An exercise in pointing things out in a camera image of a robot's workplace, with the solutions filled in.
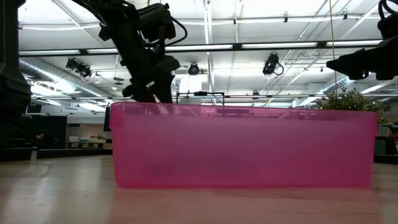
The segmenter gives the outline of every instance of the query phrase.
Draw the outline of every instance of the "black robotic arm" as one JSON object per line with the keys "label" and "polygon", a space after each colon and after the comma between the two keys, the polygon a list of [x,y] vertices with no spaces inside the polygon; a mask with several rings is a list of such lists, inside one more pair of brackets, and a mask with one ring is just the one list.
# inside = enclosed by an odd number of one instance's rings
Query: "black robotic arm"
{"label": "black robotic arm", "polygon": [[[112,39],[131,74],[131,85],[123,90],[138,102],[172,103],[171,71],[179,62],[165,55],[165,47],[187,37],[187,30],[169,12],[168,4],[153,4],[137,10],[124,0],[72,0],[89,10],[101,23],[99,37]],[[19,71],[18,8],[25,0],[0,1],[0,147],[5,145],[13,123],[18,123],[30,103],[30,85]],[[174,22],[184,30],[179,40]]]}

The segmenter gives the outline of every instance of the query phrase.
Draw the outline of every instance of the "pink plastic bin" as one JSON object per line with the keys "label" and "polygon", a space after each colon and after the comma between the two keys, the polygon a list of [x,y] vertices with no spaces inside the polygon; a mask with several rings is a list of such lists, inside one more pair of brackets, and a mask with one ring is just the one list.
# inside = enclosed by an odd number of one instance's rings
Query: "pink plastic bin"
{"label": "pink plastic bin", "polygon": [[376,114],[114,103],[120,187],[366,187]]}

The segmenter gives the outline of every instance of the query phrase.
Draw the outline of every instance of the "ceiling light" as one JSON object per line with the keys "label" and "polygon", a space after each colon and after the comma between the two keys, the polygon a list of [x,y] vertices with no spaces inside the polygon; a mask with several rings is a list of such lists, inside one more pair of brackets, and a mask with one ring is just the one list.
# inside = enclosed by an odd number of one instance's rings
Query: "ceiling light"
{"label": "ceiling light", "polygon": [[232,49],[232,44],[219,45],[191,45],[191,46],[170,46],[166,47],[166,51],[173,52],[179,50],[225,50]]}
{"label": "ceiling light", "polygon": [[317,42],[305,43],[275,43],[275,44],[242,44],[243,49],[273,49],[273,48],[291,48],[291,47],[316,47]]}
{"label": "ceiling light", "polygon": [[[337,41],[335,42],[335,46],[343,47],[343,46],[367,46],[374,45],[375,47],[380,44],[382,40],[355,40],[355,41]],[[327,42],[327,47],[333,46],[333,42]]]}
{"label": "ceiling light", "polygon": [[76,86],[71,84],[66,80],[54,80],[54,82],[40,81],[38,83],[43,83],[45,85],[54,87],[61,90],[62,93],[75,93]]}
{"label": "ceiling light", "polygon": [[42,95],[42,96],[65,96],[64,94],[61,94],[60,92],[50,90],[48,88],[39,86],[39,85],[34,85],[30,87],[30,90],[32,93]]}
{"label": "ceiling light", "polygon": [[25,50],[20,51],[19,55],[29,56],[29,55],[71,55],[80,54],[79,50]]}
{"label": "ceiling light", "polygon": [[45,101],[45,100],[37,100],[37,101],[40,101],[40,102],[43,102],[43,103],[49,103],[49,104],[55,105],[55,106],[61,106],[60,103],[55,102],[55,101],[53,101],[53,100],[47,100],[47,101]]}
{"label": "ceiling light", "polygon": [[105,111],[105,108],[102,108],[100,106],[92,105],[91,103],[80,103],[80,106],[82,108],[86,108],[88,110],[93,110],[93,111]]}
{"label": "ceiling light", "polygon": [[95,101],[95,100],[87,100],[87,101],[93,102],[93,103],[95,103],[95,104],[97,104],[97,103],[98,103],[98,102],[97,102],[97,101]]}
{"label": "ceiling light", "polygon": [[87,50],[89,54],[108,54],[108,53],[118,53],[117,49],[90,49]]}
{"label": "ceiling light", "polygon": [[199,74],[199,67],[197,63],[192,63],[188,69],[189,75],[198,75]]}

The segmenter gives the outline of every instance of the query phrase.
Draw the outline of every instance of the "desk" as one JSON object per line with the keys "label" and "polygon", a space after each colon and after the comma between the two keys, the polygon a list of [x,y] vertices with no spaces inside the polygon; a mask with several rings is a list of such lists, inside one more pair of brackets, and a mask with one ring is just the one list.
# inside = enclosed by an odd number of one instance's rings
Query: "desk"
{"label": "desk", "polygon": [[395,224],[398,166],[369,189],[119,189],[112,156],[0,164],[0,223]]}
{"label": "desk", "polygon": [[112,149],[111,143],[105,142],[65,142],[65,149]]}

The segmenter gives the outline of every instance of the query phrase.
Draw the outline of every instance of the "potted plant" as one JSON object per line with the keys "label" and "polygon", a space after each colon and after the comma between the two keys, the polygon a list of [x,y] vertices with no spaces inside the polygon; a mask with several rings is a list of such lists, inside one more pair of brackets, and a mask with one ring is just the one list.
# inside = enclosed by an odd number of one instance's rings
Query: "potted plant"
{"label": "potted plant", "polygon": [[381,113],[382,102],[366,98],[357,89],[347,91],[342,87],[341,93],[333,91],[318,100],[316,107],[324,110],[373,111],[377,113],[378,124],[389,123]]}

